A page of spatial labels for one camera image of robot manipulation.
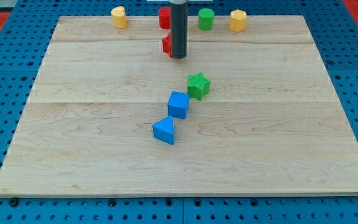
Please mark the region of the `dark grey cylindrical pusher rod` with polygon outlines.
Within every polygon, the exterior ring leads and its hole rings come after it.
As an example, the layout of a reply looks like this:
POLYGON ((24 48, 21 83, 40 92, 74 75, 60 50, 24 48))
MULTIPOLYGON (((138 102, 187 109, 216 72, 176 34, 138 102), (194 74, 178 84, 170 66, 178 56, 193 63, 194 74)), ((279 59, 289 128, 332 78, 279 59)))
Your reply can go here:
POLYGON ((169 0, 169 3, 172 57, 182 59, 187 55, 188 1, 169 0))

